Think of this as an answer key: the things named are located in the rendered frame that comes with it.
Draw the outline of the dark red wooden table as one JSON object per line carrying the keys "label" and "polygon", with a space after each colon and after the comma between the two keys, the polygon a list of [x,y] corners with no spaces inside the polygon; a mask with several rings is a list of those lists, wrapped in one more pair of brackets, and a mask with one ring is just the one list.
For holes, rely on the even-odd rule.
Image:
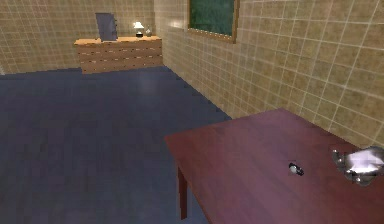
{"label": "dark red wooden table", "polygon": [[[209,224],[384,224],[384,176],[347,180],[332,150],[342,138],[285,109],[166,136],[180,215],[193,194]],[[292,173],[294,163],[303,176]]]}

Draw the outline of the light wooden chest of drawers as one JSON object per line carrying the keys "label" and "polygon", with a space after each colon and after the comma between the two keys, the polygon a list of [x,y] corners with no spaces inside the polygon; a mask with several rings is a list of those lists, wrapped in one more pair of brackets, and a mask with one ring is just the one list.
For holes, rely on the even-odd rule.
{"label": "light wooden chest of drawers", "polygon": [[162,39],[120,37],[116,41],[78,39],[74,42],[83,74],[163,65]]}

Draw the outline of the small black and white object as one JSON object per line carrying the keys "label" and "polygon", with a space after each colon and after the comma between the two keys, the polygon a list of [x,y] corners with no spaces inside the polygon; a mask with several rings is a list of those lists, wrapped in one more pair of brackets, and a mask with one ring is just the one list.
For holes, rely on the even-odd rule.
{"label": "small black and white object", "polygon": [[290,163],[289,164],[289,169],[292,173],[296,174],[296,175],[299,175],[299,176],[303,176],[304,175],[304,171],[301,167],[299,167],[298,165],[294,164],[294,163]]}

